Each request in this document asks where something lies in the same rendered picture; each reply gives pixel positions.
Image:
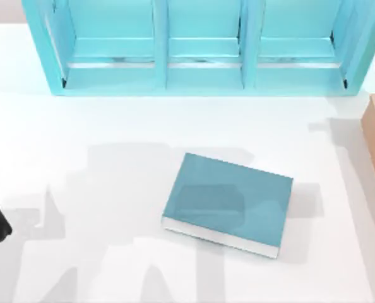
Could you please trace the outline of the teal book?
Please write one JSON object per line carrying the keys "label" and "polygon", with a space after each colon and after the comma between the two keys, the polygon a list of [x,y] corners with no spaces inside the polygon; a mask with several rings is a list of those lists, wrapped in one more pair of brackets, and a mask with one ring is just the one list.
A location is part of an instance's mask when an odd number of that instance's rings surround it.
{"label": "teal book", "polygon": [[294,180],[186,153],[162,214],[162,227],[277,258]]}

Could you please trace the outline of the light blue rack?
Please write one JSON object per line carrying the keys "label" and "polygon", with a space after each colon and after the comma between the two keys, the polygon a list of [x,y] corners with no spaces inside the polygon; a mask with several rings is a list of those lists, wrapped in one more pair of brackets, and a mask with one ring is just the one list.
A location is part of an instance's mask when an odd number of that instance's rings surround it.
{"label": "light blue rack", "polygon": [[21,0],[62,96],[358,94],[375,0]]}

